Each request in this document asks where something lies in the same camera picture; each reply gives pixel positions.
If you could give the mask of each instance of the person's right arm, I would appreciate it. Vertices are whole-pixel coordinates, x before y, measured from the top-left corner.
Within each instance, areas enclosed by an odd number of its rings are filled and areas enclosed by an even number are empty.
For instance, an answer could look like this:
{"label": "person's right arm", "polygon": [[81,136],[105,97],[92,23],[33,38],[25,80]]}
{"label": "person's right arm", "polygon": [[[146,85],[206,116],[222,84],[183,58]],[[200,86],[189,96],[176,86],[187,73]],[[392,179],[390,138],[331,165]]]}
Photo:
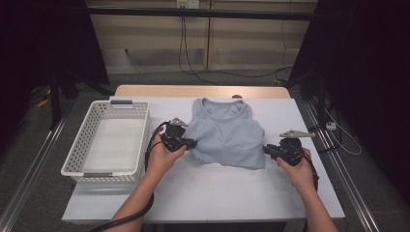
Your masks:
{"label": "person's right arm", "polygon": [[[310,150],[304,148],[310,156]],[[278,165],[283,168],[290,182],[301,195],[307,215],[307,225],[310,232],[337,231],[328,211],[314,188],[312,169],[305,159],[291,166],[281,158],[277,158]]]}

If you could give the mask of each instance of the person's right hand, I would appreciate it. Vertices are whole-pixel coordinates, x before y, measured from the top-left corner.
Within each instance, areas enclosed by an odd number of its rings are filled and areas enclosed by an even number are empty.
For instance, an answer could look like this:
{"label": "person's right hand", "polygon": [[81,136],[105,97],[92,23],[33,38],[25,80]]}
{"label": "person's right hand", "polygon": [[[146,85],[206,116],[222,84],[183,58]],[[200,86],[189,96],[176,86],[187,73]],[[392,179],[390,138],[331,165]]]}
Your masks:
{"label": "person's right hand", "polygon": [[[310,150],[303,148],[304,152],[310,156]],[[302,159],[296,166],[289,165],[285,160],[277,158],[278,165],[286,172],[290,182],[299,192],[303,194],[314,189],[313,175],[310,164]]]}

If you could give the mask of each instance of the neckline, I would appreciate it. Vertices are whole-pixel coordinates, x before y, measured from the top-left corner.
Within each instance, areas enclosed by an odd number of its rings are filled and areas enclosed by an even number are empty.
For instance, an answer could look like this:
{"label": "neckline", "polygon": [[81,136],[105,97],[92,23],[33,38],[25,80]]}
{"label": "neckline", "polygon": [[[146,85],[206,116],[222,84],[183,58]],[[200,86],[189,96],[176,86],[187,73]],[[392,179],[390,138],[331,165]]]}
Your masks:
{"label": "neckline", "polygon": [[[229,105],[236,105],[238,103],[241,105],[240,110],[228,118],[219,118],[216,115],[210,113],[205,107],[205,104],[217,105],[217,106],[229,106]],[[225,122],[225,121],[229,121],[229,120],[232,120],[232,119],[235,119],[241,116],[245,112],[245,109],[247,108],[247,104],[243,100],[236,100],[236,101],[231,101],[231,102],[217,102],[217,101],[211,101],[209,99],[204,98],[200,100],[200,108],[202,112],[208,118],[215,120],[215,121]]]}

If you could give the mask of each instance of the hand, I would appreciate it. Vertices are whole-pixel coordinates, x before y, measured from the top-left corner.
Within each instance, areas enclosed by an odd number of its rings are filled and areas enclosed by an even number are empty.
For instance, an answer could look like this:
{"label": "hand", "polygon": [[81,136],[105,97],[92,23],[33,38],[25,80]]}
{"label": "hand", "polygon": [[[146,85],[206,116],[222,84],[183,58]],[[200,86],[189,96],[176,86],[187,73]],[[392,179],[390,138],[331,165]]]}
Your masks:
{"label": "hand", "polygon": [[[310,150],[303,148],[304,152],[310,157]],[[285,160],[277,158],[278,165],[286,172],[290,182],[299,192],[303,194],[308,190],[314,190],[313,175],[310,164],[305,159],[296,166],[289,165]]]}
{"label": "hand", "polygon": [[162,143],[160,134],[157,133],[152,142],[153,147],[150,153],[147,173],[152,173],[162,178],[162,176],[174,165],[175,161],[181,157],[187,150],[186,146],[181,147],[178,151],[168,151]]}

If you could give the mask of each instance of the person's left hand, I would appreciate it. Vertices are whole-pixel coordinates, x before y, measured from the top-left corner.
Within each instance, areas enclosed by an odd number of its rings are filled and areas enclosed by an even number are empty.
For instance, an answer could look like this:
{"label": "person's left hand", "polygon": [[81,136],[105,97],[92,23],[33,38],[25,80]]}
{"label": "person's left hand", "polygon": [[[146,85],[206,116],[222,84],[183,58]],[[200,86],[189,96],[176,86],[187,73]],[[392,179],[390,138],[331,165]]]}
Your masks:
{"label": "person's left hand", "polygon": [[150,159],[148,161],[147,172],[155,173],[162,177],[171,167],[175,161],[181,157],[187,150],[187,146],[182,146],[178,151],[168,151],[162,143],[159,133],[155,135],[152,142],[153,147],[150,153]]}

